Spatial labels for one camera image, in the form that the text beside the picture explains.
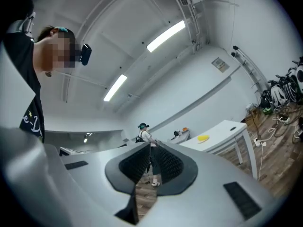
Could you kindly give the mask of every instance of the person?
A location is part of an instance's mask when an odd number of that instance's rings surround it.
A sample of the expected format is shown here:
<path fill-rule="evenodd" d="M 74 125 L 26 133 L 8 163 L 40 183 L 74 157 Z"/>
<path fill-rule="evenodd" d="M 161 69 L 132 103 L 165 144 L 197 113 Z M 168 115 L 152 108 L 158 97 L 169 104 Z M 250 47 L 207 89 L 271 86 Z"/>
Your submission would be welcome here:
<path fill-rule="evenodd" d="M 138 126 L 138 128 L 140 129 L 139 137 L 141 137 L 143 141 L 151 143 L 151 165 L 152 165 L 152 175 L 153 175 L 152 186 L 157 187 L 160 185 L 160 182 L 158 181 L 158 175 L 160 174 L 160 167 L 155 157 L 157 141 L 153 139 L 152 135 L 147 132 L 148 127 L 149 125 L 146 125 L 145 123 L 141 123 Z"/>
<path fill-rule="evenodd" d="M 6 51 L 16 69 L 35 92 L 35 97 L 21 121 L 20 128 L 36 135 L 43 143 L 45 127 L 37 75 L 54 68 L 74 67 L 80 47 L 74 33 L 64 27 L 45 27 L 36 42 L 24 33 L 7 33 L 3 38 Z"/>

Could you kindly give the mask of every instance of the yellow object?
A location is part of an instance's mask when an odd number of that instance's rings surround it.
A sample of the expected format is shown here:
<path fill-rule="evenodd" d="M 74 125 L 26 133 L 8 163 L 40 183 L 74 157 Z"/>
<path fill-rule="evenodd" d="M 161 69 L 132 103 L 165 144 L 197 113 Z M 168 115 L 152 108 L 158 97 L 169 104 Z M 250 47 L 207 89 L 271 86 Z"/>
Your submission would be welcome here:
<path fill-rule="evenodd" d="M 197 138 L 200 141 L 199 143 L 203 143 L 209 139 L 209 135 L 199 135 Z"/>

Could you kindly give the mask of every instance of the fluorescent light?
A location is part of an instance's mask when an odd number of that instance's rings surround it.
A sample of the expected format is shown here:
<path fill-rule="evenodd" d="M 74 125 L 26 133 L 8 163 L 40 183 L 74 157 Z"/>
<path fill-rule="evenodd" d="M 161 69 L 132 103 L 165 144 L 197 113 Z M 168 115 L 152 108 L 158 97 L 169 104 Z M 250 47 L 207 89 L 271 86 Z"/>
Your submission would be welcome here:
<path fill-rule="evenodd" d="M 179 32 L 181 29 L 185 28 L 185 23 L 182 20 L 178 22 L 173 27 L 166 30 L 164 33 L 155 38 L 148 46 L 147 49 L 150 52 L 153 52 L 158 46 L 160 46 L 163 42 L 171 38 L 175 33 Z"/>
<path fill-rule="evenodd" d="M 114 85 L 111 87 L 109 92 L 106 94 L 105 98 L 103 99 L 104 101 L 109 101 L 112 96 L 116 93 L 116 91 L 121 87 L 121 85 L 125 82 L 127 77 L 123 74 L 118 78 L 118 80 L 114 83 Z"/>

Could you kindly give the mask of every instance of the wooden floor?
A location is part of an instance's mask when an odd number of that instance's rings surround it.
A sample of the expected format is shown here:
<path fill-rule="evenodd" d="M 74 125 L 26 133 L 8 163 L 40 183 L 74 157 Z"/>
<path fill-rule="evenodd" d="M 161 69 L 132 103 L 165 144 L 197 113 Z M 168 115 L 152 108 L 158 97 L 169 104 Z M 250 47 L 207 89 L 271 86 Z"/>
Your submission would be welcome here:
<path fill-rule="evenodd" d="M 291 107 L 291 109 L 289 109 L 290 111 L 297 110 L 297 106 L 295 105 L 289 105 L 289 107 Z M 291 114 L 290 121 L 301 113 L 303 113 L 303 109 Z M 276 123 L 276 121 L 272 120 L 273 117 L 275 117 L 275 115 L 261 115 L 258 129 L 262 140 L 268 139 L 272 135 L 272 133 L 268 133 L 268 130 Z M 303 143 L 292 143 L 294 129 L 297 122 L 298 121 L 295 120 L 295 122 L 289 126 L 285 126 L 280 123 L 279 128 L 276 131 L 276 136 L 278 137 L 272 136 L 270 140 L 266 141 L 267 146 L 263 147 L 262 168 L 259 182 L 277 197 L 289 193 L 303 166 Z M 254 125 L 250 125 L 248 127 L 248 131 L 255 136 L 257 135 L 257 130 Z M 254 146 L 259 177 L 262 147 L 255 146 L 253 142 L 254 137 L 251 134 L 250 138 Z M 245 173 L 250 174 L 247 153 L 244 148 L 244 140 L 240 139 L 238 141 L 238 145 L 243 158 L 243 164 L 239 165 L 234 149 L 223 152 L 220 156 L 232 162 Z M 152 169 L 149 170 L 149 176 L 152 183 Z M 139 181 L 136 186 L 136 200 L 139 219 L 143 218 L 147 211 L 153 206 L 157 198 L 156 188 L 152 187 L 151 184 L 145 184 L 147 181 L 149 181 L 148 175 L 144 174 L 141 181 Z"/>

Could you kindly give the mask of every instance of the table leg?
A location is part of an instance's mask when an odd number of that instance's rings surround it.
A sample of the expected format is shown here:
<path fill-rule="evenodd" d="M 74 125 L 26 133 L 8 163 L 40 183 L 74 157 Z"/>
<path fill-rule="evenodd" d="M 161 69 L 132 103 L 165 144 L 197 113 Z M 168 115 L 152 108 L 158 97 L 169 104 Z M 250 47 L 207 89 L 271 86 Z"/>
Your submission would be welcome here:
<path fill-rule="evenodd" d="M 235 150 L 236 150 L 236 153 L 237 153 L 237 156 L 238 156 L 238 159 L 239 159 L 239 164 L 241 165 L 243 163 L 243 159 L 242 159 L 242 156 L 241 156 L 241 152 L 240 152 L 240 149 L 239 149 L 239 146 L 238 146 L 238 143 L 237 143 L 237 140 L 235 139 Z"/>
<path fill-rule="evenodd" d="M 245 147 L 248 153 L 248 160 L 250 162 L 250 169 L 251 169 L 251 173 L 252 176 L 257 179 L 257 164 L 256 164 L 256 158 L 255 158 L 255 152 L 254 152 L 254 148 L 252 147 L 252 143 L 250 141 L 250 136 L 247 132 L 247 130 L 243 131 L 243 137 L 245 140 Z"/>

